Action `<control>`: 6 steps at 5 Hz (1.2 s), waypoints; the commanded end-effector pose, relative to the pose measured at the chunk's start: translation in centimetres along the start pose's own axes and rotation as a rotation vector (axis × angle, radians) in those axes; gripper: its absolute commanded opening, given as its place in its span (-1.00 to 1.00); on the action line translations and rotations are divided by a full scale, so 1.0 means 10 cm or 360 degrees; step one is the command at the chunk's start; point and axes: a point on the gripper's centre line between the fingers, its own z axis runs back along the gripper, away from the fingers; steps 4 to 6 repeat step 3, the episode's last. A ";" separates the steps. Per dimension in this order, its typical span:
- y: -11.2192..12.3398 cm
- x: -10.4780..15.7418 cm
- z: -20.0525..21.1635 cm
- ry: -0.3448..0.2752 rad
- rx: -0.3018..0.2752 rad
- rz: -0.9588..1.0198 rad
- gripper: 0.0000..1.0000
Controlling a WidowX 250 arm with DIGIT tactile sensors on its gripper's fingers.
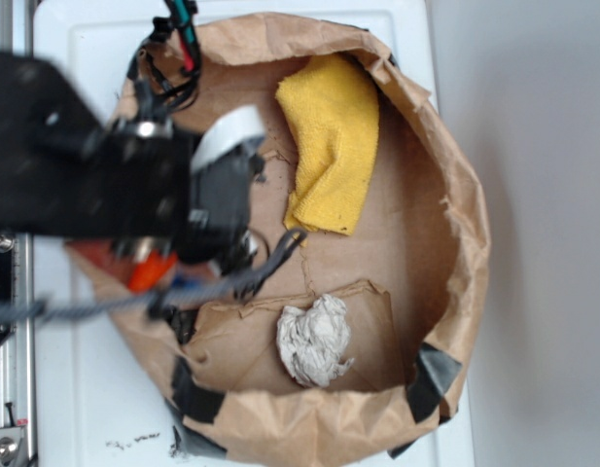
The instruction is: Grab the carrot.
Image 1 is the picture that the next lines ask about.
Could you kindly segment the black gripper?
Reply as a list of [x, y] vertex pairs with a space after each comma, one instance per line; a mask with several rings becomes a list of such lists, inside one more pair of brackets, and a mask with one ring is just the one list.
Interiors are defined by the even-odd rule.
[[204, 132], [191, 159], [187, 224], [175, 240], [181, 263], [213, 262], [219, 272], [252, 266], [250, 194], [264, 169], [258, 155], [264, 141], [256, 105], [227, 112]]

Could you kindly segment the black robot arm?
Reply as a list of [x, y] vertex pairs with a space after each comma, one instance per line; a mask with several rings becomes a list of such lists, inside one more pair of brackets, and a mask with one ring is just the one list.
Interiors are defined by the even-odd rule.
[[136, 115], [105, 126], [51, 63], [0, 52], [0, 231], [109, 240], [138, 262], [158, 251], [222, 273], [249, 267], [258, 112], [197, 133], [148, 83], [136, 95]]

